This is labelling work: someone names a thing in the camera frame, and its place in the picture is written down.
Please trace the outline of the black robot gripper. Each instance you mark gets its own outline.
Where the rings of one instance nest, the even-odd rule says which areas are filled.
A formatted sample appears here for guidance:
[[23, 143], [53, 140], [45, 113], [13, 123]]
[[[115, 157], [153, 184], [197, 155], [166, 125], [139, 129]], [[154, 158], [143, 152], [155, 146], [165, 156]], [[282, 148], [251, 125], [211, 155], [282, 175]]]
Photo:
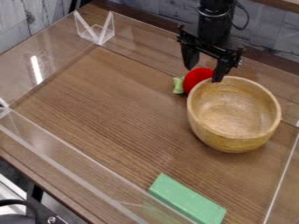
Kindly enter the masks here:
[[213, 82], [222, 82], [233, 67], [239, 65], [243, 49], [230, 48], [231, 28], [243, 30], [246, 26], [237, 26], [233, 22], [234, 6], [199, 6], [198, 24], [178, 26], [178, 42], [182, 47], [183, 64], [189, 70], [199, 63], [201, 54], [211, 56], [218, 65], [214, 69]]

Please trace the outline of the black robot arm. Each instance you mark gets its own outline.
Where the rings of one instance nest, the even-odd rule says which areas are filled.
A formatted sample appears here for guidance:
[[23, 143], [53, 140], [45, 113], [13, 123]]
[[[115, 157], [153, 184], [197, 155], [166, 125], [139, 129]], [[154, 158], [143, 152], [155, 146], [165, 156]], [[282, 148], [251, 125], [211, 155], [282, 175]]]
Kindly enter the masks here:
[[[235, 8], [239, 7], [247, 21], [242, 26], [234, 24]], [[238, 0], [201, 0], [197, 8], [198, 24], [181, 24], [178, 26], [178, 42], [182, 48], [185, 67], [193, 70], [201, 60], [201, 54], [211, 56], [217, 61], [213, 72], [213, 82], [222, 82], [234, 67], [239, 67], [243, 45], [231, 42], [231, 28], [239, 31], [249, 26], [250, 15]]]

